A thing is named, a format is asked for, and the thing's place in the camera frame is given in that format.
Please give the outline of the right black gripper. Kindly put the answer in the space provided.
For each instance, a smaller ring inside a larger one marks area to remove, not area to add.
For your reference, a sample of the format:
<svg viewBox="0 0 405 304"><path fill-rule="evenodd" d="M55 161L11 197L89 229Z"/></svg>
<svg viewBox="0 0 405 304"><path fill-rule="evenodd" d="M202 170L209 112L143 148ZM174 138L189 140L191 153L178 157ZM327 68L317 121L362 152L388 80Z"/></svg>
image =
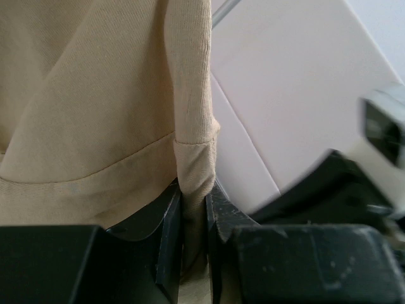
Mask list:
<svg viewBox="0 0 405 304"><path fill-rule="evenodd" d="M265 224L365 224L379 228L393 204L360 167L337 150L250 217Z"/></svg>

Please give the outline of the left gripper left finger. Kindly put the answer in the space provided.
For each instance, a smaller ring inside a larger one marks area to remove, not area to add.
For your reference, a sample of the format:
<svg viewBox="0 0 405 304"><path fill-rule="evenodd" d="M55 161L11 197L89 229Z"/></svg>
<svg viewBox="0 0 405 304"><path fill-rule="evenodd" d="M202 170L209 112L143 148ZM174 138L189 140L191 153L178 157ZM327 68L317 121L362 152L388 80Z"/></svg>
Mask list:
<svg viewBox="0 0 405 304"><path fill-rule="evenodd" d="M107 230L129 247L112 261L114 303L177 303L181 265L181 191L154 201Z"/></svg>

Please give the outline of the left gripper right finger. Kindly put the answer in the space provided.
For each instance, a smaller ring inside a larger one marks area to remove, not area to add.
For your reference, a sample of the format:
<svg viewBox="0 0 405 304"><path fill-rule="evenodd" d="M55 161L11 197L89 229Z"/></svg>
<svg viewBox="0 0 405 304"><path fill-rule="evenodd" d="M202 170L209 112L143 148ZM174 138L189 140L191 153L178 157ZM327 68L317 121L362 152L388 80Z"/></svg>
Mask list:
<svg viewBox="0 0 405 304"><path fill-rule="evenodd" d="M217 184L205 197L207 249L213 303L255 303L260 283L255 254L263 247L260 226Z"/></svg>

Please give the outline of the beige t shirt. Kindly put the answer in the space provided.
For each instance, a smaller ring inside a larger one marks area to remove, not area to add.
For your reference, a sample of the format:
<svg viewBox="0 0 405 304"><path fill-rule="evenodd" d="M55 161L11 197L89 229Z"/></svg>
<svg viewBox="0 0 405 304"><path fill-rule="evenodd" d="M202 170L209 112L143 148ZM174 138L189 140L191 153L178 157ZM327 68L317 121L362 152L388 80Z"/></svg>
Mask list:
<svg viewBox="0 0 405 304"><path fill-rule="evenodd" d="M1 302L114 303L107 230L181 191L177 303L209 303L210 1L1 2Z"/></svg>

